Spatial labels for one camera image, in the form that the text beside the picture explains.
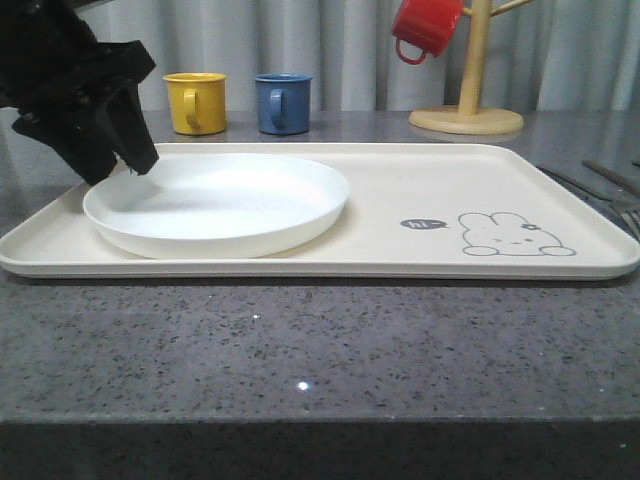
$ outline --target yellow mug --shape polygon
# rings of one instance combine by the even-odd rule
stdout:
[[[185,135],[207,135],[227,129],[225,79],[222,73],[165,75],[173,130]]]

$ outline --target rabbit illustration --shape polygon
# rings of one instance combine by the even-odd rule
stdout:
[[[466,228],[462,238],[468,243],[464,253],[475,256],[571,256],[576,252],[526,218],[508,212],[492,215],[465,213],[458,217]]]

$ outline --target robotic arm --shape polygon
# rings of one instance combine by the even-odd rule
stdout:
[[[0,108],[90,185],[116,154],[141,175],[158,159],[138,97],[154,67],[139,41],[98,43],[65,0],[0,0]]]

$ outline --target red mug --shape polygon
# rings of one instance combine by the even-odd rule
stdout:
[[[428,53],[437,57],[451,40],[462,16],[462,0],[404,0],[393,23],[398,56],[411,65],[422,63]],[[402,41],[422,49],[417,59],[407,58]]]

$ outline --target blue mug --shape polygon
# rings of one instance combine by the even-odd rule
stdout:
[[[309,131],[311,79],[306,73],[256,75],[258,128],[272,135]]]

